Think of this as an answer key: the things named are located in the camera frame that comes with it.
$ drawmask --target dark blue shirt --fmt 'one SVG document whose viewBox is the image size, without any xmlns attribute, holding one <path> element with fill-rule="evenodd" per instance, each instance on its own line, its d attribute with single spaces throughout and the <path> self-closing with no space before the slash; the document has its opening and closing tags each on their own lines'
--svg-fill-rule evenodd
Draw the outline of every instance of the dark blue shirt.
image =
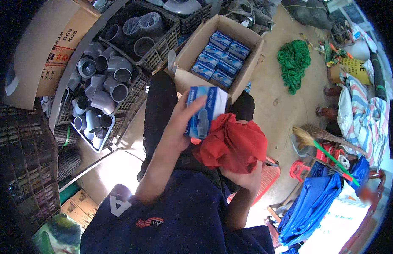
<svg viewBox="0 0 393 254">
<path fill-rule="evenodd" d="M 226 207 L 219 189 L 195 171 L 174 171 L 153 205 L 116 185 L 82 235 L 80 252 L 274 253 L 268 227 L 227 229 Z"/>
</svg>

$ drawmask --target concrete floor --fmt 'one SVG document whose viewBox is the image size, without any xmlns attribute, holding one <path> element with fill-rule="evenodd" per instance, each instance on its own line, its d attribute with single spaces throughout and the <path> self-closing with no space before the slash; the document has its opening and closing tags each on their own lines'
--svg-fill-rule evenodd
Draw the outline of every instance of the concrete floor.
<svg viewBox="0 0 393 254">
<path fill-rule="evenodd" d="M 305 34 L 312 44 L 317 44 L 325 36 L 325 31 L 303 26 L 292 20 L 281 5 L 274 21 L 276 25 L 273 30 L 264 36 L 265 60 L 256 67 L 250 79 L 250 94 L 256 104 L 253 119 L 266 135 L 267 155 L 279 161 L 281 174 L 262 199 L 251 208 L 247 226 L 263 224 L 267 216 L 266 207 L 285 200 L 297 185 L 298 181 L 289 176 L 292 163 L 299 159 L 289 140 L 291 127 L 293 124 L 302 125 L 306 122 L 317 126 L 324 125 L 315 115 L 315 109 L 327 105 L 323 88 L 330 85 L 323 55 L 310 50 L 311 65 L 305 70 L 301 89 L 295 95 L 288 94 L 277 61 L 279 48 L 287 42 L 301 39 L 299 33 Z M 117 183 L 127 184 L 132 192 L 137 188 L 136 175 L 145 156 L 142 143 L 144 108 L 143 105 L 133 119 L 120 145 L 135 156 L 123 150 L 118 151 L 78 181 L 97 203 L 100 203 Z"/>
</svg>

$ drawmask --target red cloth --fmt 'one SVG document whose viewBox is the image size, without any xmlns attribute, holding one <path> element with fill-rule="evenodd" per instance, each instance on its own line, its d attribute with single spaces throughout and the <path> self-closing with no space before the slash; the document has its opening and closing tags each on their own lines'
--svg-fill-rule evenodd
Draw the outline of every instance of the red cloth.
<svg viewBox="0 0 393 254">
<path fill-rule="evenodd" d="M 211 122 L 208 136 L 192 152 L 205 166 L 250 174 L 258 160 L 265 161 L 266 150 L 267 139 L 255 122 L 236 123 L 236 115 L 228 113 Z"/>
</svg>

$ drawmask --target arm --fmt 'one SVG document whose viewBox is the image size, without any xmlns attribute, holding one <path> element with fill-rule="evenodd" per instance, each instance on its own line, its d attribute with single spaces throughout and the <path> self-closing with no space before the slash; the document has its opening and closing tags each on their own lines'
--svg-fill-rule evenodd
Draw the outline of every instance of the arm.
<svg viewBox="0 0 393 254">
<path fill-rule="evenodd" d="M 257 168 L 250 175 L 237 174 L 221 169 L 222 175 L 242 186 L 236 193 L 225 216 L 224 224 L 232 231 L 246 226 L 247 215 L 260 189 L 260 176 L 263 163 L 257 162 Z"/>
<path fill-rule="evenodd" d="M 205 104 L 206 96 L 194 100 L 187 107 L 188 93 L 189 91 L 185 92 L 175 106 L 146 173 L 137 187 L 135 196 L 143 204 L 153 204 L 163 193 L 179 154 L 190 143 L 190 137 L 184 136 L 184 130 L 189 119 Z"/>
</svg>

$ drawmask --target blue box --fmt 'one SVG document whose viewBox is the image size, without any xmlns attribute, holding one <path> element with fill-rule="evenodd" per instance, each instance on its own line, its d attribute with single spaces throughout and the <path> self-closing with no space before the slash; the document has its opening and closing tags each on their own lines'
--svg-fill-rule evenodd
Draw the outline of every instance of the blue box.
<svg viewBox="0 0 393 254">
<path fill-rule="evenodd" d="M 217 69 L 222 69 L 226 72 L 229 76 L 234 77 L 236 73 L 239 71 L 236 67 L 226 63 L 224 60 L 219 60 L 218 64 L 216 65 Z"/>
<path fill-rule="evenodd" d="M 224 54 L 224 51 L 221 48 L 218 48 L 215 44 L 210 42 L 208 42 L 208 45 L 205 46 L 204 51 L 206 51 L 209 55 L 215 55 L 218 58 L 221 58 Z"/>
<path fill-rule="evenodd" d="M 244 60 L 250 53 L 250 49 L 238 41 L 233 41 L 230 44 L 229 52 Z"/>
<path fill-rule="evenodd" d="M 228 51 L 223 54 L 221 59 L 238 69 L 243 67 L 243 60 Z"/>
<path fill-rule="evenodd" d="M 214 85 L 222 85 L 226 88 L 229 88 L 233 83 L 233 78 L 231 78 L 227 73 L 225 73 L 221 69 L 217 69 L 212 74 L 212 77 L 209 81 Z"/>
<path fill-rule="evenodd" d="M 198 57 L 198 61 L 201 61 L 204 65 L 215 68 L 216 64 L 219 62 L 220 58 L 215 55 L 210 55 L 206 51 L 202 51 L 202 53 Z"/>
<path fill-rule="evenodd" d="M 214 32 L 209 41 L 223 50 L 228 48 L 230 46 L 230 43 L 232 43 L 232 39 L 230 37 L 224 35 L 219 31 Z"/>
<path fill-rule="evenodd" d="M 201 61 L 197 61 L 191 69 L 191 73 L 208 81 L 212 74 L 215 72 L 215 69 L 206 66 Z"/>
<path fill-rule="evenodd" d="M 196 139 L 204 139 L 211 128 L 211 121 L 215 120 L 226 108 L 227 93 L 219 87 L 191 87 L 187 106 L 195 99 L 207 95 L 206 104 L 188 121 L 184 135 Z"/>
</svg>

